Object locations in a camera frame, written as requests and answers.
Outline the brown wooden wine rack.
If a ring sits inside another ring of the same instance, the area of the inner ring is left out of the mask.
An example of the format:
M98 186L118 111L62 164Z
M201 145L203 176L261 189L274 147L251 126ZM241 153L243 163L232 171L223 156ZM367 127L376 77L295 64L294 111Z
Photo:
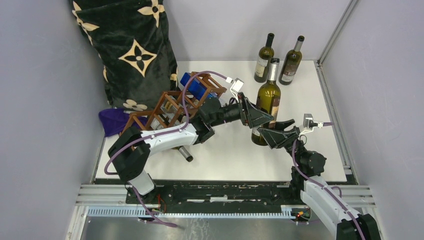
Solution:
M227 91L227 89L224 86L222 86L217 80L213 78L213 75L216 75L221 77L224 80L228 80L226 76L220 73L213 72L213 71L201 71L201 72L193 71L189 74L190 74L190 79L188 80L185 87L182 90L164 91L153 110L136 111L136 112L130 113L129 120L126 123L123 131L120 132L119 135L122 135L128 128L132 127L133 124L135 124L135 126L139 128L141 131L153 130L151 128L151 123L153 120L154 113L160 113L160 114L163 113L160 110L160 107L163 104L164 100L169 100L177 108L175 117L170 122L170 125L174 127L175 126L174 123L177 117L182 113L182 110L184 110L186 115L186 122L184 123L187 123L189 119L194 117L194 115L196 114L196 112L199 110L199 108L202 106L202 104L204 103L206 99L208 99L209 97L220 98L222 94L224 94ZM194 79L199 79L200 83L206 87L205 94L203 95L201 100L197 100L188 91L188 87L191 85L191 82ZM174 102L173 99L170 98L170 96L173 96L174 98L176 98L177 103Z

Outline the green wine bottle black cap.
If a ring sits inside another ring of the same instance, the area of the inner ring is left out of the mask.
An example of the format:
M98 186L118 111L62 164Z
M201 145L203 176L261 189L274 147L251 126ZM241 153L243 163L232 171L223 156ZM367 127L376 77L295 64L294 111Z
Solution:
M268 62L274 57L275 51L272 48L275 34L270 32L267 35L265 45L259 50L258 58L256 60L254 80L258 83L266 81L266 74L268 73Z

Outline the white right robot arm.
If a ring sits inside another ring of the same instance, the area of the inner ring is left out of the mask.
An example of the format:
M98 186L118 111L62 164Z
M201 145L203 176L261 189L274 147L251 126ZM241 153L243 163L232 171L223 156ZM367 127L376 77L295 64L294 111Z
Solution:
M361 214L348 205L335 192L335 186L327 184L322 177L326 157L317 151L308 150L301 136L316 128L332 126L332 122L317 122L312 117L304 119L300 127L293 125L293 119L276 122L273 128L258 128L271 149L284 148L291 155L291 181L289 199L295 204L305 203L317 215L336 240L379 240L378 223L367 213Z

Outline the blue square vodka bottle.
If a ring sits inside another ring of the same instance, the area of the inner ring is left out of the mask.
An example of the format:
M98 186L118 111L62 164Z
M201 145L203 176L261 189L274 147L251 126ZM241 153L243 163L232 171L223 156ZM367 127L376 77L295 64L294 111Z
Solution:
M180 80L180 83L182 85L182 90L184 89L185 85L187 84L188 80L190 79L191 75L188 72L185 72ZM200 80L198 78L195 78L191 81L190 86L187 88L191 95L193 95L197 100L201 100L203 95L206 92L206 87L200 83Z

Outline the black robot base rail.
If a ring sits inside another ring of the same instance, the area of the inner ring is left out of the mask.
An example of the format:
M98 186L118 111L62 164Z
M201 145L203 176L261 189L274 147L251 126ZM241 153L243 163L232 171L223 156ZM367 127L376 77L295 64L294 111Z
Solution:
M303 206L289 177L154 179L144 204L160 205L166 214L278 213L282 206Z

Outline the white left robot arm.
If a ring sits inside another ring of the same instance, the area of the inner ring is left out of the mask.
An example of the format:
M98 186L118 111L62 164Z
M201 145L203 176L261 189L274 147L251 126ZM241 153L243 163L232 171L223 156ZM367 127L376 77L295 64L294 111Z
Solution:
M215 126L240 120L253 129L275 119L252 104L242 92L236 99L236 103L222 106L218 98L208 98L189 121L177 126L147 131L128 128L108 150L109 163L113 164L119 179L132 186L140 200L153 203L157 190L145 171L149 157L179 146L202 144L215 134Z

